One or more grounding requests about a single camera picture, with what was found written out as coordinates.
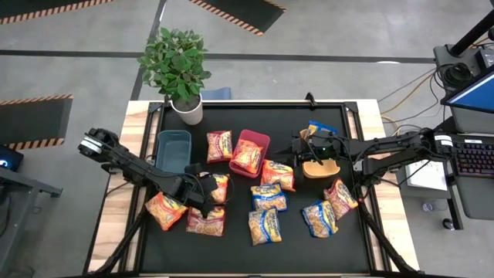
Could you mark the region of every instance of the potted plant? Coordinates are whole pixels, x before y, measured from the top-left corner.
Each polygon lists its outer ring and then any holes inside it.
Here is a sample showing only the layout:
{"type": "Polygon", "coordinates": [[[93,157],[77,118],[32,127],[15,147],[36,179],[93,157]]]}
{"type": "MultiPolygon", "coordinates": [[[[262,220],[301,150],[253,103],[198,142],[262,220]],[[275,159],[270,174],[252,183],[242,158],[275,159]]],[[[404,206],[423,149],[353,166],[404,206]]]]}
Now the potted plant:
{"type": "Polygon", "coordinates": [[[157,38],[150,39],[144,55],[138,62],[145,69],[143,83],[160,88],[165,102],[186,124],[198,124],[202,120],[200,89],[211,73],[202,68],[204,41],[191,31],[168,31],[161,28],[157,38]]]}

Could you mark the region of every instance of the green leaves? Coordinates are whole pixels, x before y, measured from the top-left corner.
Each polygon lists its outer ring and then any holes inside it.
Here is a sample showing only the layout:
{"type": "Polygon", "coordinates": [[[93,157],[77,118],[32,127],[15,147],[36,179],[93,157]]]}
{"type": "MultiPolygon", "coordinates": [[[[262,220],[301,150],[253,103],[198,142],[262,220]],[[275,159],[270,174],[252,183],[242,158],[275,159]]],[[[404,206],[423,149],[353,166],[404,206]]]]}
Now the green leaves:
{"type": "Polygon", "coordinates": [[[145,69],[143,83],[159,88],[172,100],[189,101],[204,87],[202,80],[211,77],[204,71],[204,41],[192,30],[181,32],[160,29],[160,36],[148,40],[144,55],[137,59],[145,69]]]}

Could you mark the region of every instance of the snack bag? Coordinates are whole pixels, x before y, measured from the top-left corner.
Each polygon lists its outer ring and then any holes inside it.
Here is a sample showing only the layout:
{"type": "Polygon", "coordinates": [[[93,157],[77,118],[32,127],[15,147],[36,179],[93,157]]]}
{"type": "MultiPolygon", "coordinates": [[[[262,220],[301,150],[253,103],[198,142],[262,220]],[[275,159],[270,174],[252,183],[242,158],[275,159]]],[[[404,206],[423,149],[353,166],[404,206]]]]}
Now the snack bag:
{"type": "Polygon", "coordinates": [[[326,238],[338,231],[333,208],[328,201],[318,201],[302,209],[302,215],[313,237],[326,238]]]}
{"type": "Polygon", "coordinates": [[[261,164],[262,147],[251,141],[239,139],[239,152],[232,159],[233,163],[244,168],[249,173],[257,173],[261,164]]]}
{"type": "Polygon", "coordinates": [[[146,203],[146,209],[160,223],[161,228],[168,231],[173,223],[184,214],[187,207],[163,195],[163,192],[159,192],[146,203]]]}
{"type": "Polygon", "coordinates": [[[281,241],[275,208],[249,212],[249,228],[253,245],[281,241]]]}
{"type": "Polygon", "coordinates": [[[358,206],[357,201],[352,197],[347,186],[339,178],[333,181],[331,188],[324,189],[324,199],[329,201],[331,206],[333,206],[334,215],[337,217],[337,220],[340,220],[343,215],[358,206]]]}
{"type": "Polygon", "coordinates": [[[187,217],[187,232],[200,233],[207,236],[223,236],[225,227],[225,208],[215,207],[204,219],[201,211],[191,208],[187,217]]]}
{"type": "Polygon", "coordinates": [[[222,204],[226,201],[226,192],[228,188],[228,176],[213,174],[213,178],[216,180],[218,188],[211,192],[211,196],[216,203],[222,204]]]}
{"type": "Polygon", "coordinates": [[[295,180],[293,178],[293,169],[289,166],[285,166],[280,163],[276,163],[270,160],[264,160],[264,167],[262,168],[261,185],[272,184],[279,181],[281,188],[294,192],[293,184],[295,180]]]}
{"type": "Polygon", "coordinates": [[[288,208],[286,200],[288,199],[281,191],[281,185],[276,182],[271,185],[252,186],[252,205],[254,210],[266,210],[275,208],[279,212],[284,212],[288,208]]]}
{"type": "Polygon", "coordinates": [[[208,163],[227,161],[232,158],[232,131],[208,133],[208,163]]]}
{"type": "Polygon", "coordinates": [[[304,139],[307,139],[309,135],[314,134],[314,132],[316,131],[332,131],[333,133],[338,134],[338,130],[334,127],[318,123],[314,120],[309,120],[309,127],[307,128],[306,136],[304,139]]]}

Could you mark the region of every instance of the red plastic basket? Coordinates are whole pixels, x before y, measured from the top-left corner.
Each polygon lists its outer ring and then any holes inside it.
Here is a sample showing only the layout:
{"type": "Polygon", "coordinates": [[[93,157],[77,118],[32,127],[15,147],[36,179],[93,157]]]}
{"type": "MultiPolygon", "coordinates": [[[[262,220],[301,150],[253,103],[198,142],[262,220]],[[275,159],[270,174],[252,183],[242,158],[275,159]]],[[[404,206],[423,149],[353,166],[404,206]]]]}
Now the red plastic basket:
{"type": "MultiPolygon", "coordinates": [[[[230,163],[228,163],[228,166],[232,171],[234,171],[237,174],[241,174],[249,178],[257,178],[259,176],[259,173],[261,173],[262,162],[264,161],[264,157],[266,156],[266,152],[268,151],[268,146],[271,139],[269,138],[268,135],[259,134],[257,132],[250,130],[243,130],[240,133],[239,139],[254,142],[258,146],[262,147],[261,163],[259,165],[259,168],[257,169],[257,172],[253,174],[246,171],[244,168],[238,166],[237,164],[233,163],[233,161],[230,161],[230,163]]],[[[239,152],[239,144],[237,142],[237,145],[235,146],[235,150],[233,151],[233,157],[235,157],[238,152],[239,152]]]]}

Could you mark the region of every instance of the white flower pot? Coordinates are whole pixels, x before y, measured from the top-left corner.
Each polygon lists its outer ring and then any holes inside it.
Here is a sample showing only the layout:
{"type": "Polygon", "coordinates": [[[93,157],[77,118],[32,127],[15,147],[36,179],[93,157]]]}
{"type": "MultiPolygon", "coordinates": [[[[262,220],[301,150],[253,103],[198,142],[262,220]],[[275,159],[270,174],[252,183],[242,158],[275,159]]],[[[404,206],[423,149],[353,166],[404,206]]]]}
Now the white flower pot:
{"type": "Polygon", "coordinates": [[[173,101],[171,101],[171,108],[173,108],[173,110],[177,112],[178,116],[180,116],[180,118],[188,125],[199,124],[202,120],[202,95],[199,94],[199,96],[201,97],[199,100],[199,105],[197,105],[197,107],[193,110],[187,112],[177,110],[177,108],[173,105],[173,101]]]}

